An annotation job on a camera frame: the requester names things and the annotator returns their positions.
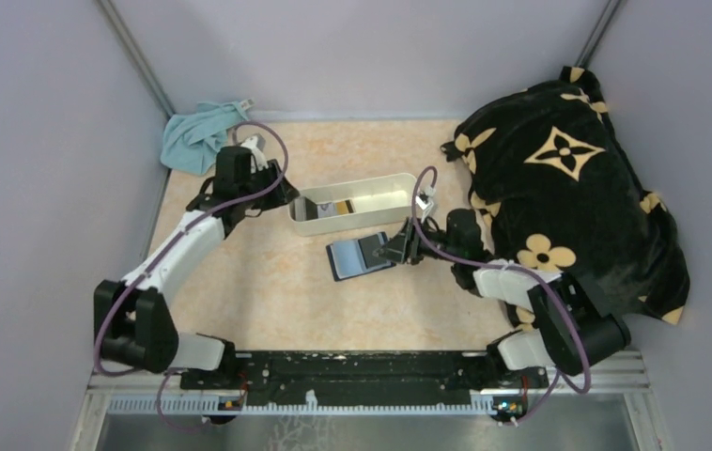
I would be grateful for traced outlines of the blue leather card holder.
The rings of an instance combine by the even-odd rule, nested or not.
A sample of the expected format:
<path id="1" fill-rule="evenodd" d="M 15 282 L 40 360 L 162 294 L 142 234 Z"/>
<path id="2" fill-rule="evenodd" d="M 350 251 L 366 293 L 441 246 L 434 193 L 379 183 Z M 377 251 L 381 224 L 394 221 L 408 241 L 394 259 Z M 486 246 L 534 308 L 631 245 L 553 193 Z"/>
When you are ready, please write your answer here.
<path id="1" fill-rule="evenodd" d="M 372 273 L 364 269 L 362 254 L 357 243 L 358 239 L 333 241 L 325 247 L 335 282 L 341 282 Z"/>

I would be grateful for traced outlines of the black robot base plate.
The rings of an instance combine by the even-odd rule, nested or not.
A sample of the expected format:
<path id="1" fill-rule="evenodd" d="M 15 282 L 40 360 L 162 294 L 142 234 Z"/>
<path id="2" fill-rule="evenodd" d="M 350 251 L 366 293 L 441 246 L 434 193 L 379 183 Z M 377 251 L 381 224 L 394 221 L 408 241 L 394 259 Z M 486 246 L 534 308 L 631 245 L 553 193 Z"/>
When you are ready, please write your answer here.
<path id="1" fill-rule="evenodd" d="M 544 389 L 545 369 L 508 371 L 485 351 L 253 350 L 226 355 L 220 367 L 190 369 L 184 390 L 234 390 L 248 407 L 335 408 L 466 406 L 485 389 Z"/>

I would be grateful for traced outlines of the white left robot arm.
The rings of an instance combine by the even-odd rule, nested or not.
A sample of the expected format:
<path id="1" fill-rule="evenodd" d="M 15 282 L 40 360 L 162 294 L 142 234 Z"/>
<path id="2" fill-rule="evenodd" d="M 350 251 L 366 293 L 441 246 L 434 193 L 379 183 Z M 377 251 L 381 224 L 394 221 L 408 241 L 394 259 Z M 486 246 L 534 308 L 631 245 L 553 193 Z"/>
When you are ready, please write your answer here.
<path id="1" fill-rule="evenodd" d="M 202 184 L 169 237 L 120 280 L 94 290 L 94 365 L 122 376 L 144 370 L 215 371 L 228 343 L 181 333 L 169 304 L 200 263 L 254 211 L 281 208 L 298 196 L 286 166 L 268 159 L 260 135 L 220 150 L 215 173 Z"/>

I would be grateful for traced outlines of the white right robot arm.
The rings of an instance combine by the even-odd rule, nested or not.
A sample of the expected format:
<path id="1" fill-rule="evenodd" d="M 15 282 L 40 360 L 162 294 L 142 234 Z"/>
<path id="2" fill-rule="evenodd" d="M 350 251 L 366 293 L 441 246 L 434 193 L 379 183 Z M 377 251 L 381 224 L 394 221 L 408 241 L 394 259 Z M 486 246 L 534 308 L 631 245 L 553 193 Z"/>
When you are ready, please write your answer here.
<path id="1" fill-rule="evenodd" d="M 488 345 L 497 374 L 553 366 L 577 376 L 626 348 L 630 331 L 598 285 L 568 272 L 529 270 L 494 259 L 471 210 L 451 210 L 445 228 L 408 218 L 396 235 L 374 251 L 394 264 L 417 264 L 426 257 L 449 260 L 457 284 L 475 296 L 493 298 L 511 310 L 531 312 L 528 331 L 517 331 Z"/>

